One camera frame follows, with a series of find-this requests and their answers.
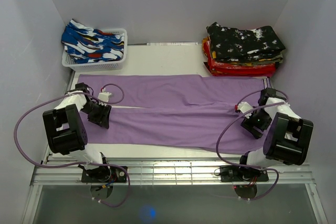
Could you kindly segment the purple trousers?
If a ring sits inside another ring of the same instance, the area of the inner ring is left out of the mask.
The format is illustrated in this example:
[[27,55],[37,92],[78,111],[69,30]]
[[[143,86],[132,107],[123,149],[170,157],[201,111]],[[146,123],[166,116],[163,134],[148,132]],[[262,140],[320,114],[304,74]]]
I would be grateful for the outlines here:
[[109,129],[84,122],[91,144],[137,144],[220,150],[243,154],[262,147],[234,122],[235,104],[244,98],[256,105],[261,78],[80,75],[94,92],[113,93],[120,103],[109,117]]

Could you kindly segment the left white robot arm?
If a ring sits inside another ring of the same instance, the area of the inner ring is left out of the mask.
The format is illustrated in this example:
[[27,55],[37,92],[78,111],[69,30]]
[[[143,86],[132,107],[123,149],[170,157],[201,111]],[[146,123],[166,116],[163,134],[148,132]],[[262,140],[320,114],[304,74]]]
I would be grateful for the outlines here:
[[43,113],[43,122],[49,148],[53,153],[70,155],[79,162],[79,167],[100,181],[111,177],[111,168],[105,165],[106,158],[101,152],[88,145],[88,134],[80,112],[87,115],[88,122],[103,129],[109,128],[111,106],[106,104],[112,93],[102,90],[95,100],[91,88],[80,83],[69,90],[61,103],[54,109]]

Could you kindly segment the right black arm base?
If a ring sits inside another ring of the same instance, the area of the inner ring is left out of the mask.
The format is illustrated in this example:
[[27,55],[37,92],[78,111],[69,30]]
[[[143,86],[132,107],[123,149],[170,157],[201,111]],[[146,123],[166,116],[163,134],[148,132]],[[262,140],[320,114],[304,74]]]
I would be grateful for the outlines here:
[[224,165],[215,169],[214,175],[220,177],[221,182],[268,182],[266,171],[253,168],[244,168],[233,165]]

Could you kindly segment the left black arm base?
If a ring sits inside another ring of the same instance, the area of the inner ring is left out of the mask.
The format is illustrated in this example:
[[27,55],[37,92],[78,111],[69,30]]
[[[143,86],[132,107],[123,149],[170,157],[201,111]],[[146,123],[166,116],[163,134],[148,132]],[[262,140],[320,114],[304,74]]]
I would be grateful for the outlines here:
[[121,168],[99,166],[94,169],[84,169],[80,181],[82,183],[125,183],[127,176]]

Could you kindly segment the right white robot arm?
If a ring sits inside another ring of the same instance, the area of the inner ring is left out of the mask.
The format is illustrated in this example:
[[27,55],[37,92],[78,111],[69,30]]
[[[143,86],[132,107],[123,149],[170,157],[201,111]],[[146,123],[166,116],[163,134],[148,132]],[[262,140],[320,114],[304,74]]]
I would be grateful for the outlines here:
[[255,139],[262,138],[267,131],[260,149],[241,156],[237,174],[242,180],[254,177],[256,166],[267,168],[277,163],[302,165],[313,131],[313,123],[294,113],[283,92],[265,88],[259,93],[258,106],[251,106],[244,99],[235,105],[235,111],[244,115],[240,125]]

